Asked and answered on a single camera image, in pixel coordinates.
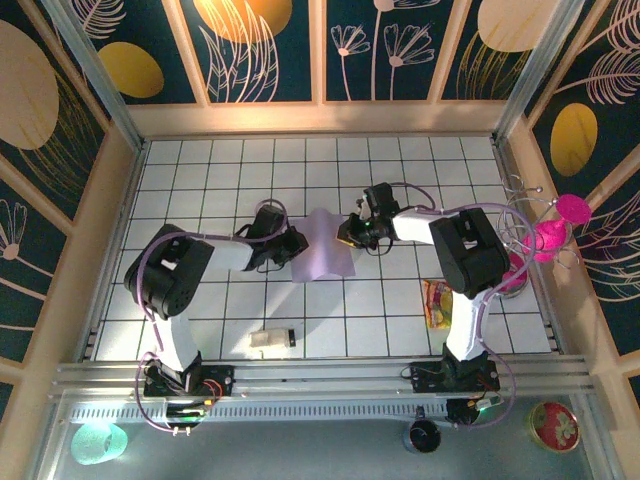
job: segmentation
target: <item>yellow circle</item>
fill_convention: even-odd
[[[558,0],[483,0],[478,11],[478,33],[484,44],[499,52],[534,48]]]
[[[551,162],[560,175],[570,177],[584,167],[598,140],[598,120],[589,107],[572,103],[556,117],[551,132]]]
[[[245,0],[194,0],[193,3],[204,23],[216,34],[232,42],[248,43],[255,27],[249,22]],[[259,17],[264,18],[274,37],[285,29],[293,10],[291,0],[246,0],[246,3],[258,22]],[[254,42],[259,41],[261,34],[254,33],[252,38]]]
[[[0,138],[24,150],[40,148],[58,122],[56,73],[40,47],[0,20]]]
[[[149,98],[162,91],[164,76],[160,66],[137,45],[110,43],[100,49],[98,56],[120,92],[134,98]]]

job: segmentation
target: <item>white grid floor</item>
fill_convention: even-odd
[[[363,188],[407,181],[445,208],[504,203],[488,138],[359,137],[155,141],[104,309],[92,359],[134,360],[154,348],[151,328],[122,285],[141,249],[165,223],[228,234],[274,197],[292,218],[318,207],[347,215]],[[401,205],[424,203],[395,188]],[[496,215],[490,215],[495,221]],[[291,283],[291,269],[207,270],[187,310],[206,360],[438,355],[448,330],[426,328],[421,279],[442,276],[432,246],[398,242],[383,257],[353,251],[356,277]],[[288,327],[295,348],[262,353],[250,332]],[[484,338],[500,353],[549,352],[550,329],[531,287],[497,300]]]

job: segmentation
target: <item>lavender fabric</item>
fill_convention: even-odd
[[[291,222],[309,243],[309,248],[291,262],[293,283],[356,274],[351,248],[336,239],[342,222],[342,215],[333,215],[324,208],[316,208],[309,216]]]

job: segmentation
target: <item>teal cup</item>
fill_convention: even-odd
[[[112,460],[127,448],[127,434],[107,422],[82,425],[71,440],[71,455],[81,465],[95,465]]]

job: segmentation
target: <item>yellow package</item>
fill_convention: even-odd
[[[425,315],[429,328],[451,328],[453,292],[446,282],[423,280],[425,290]]]

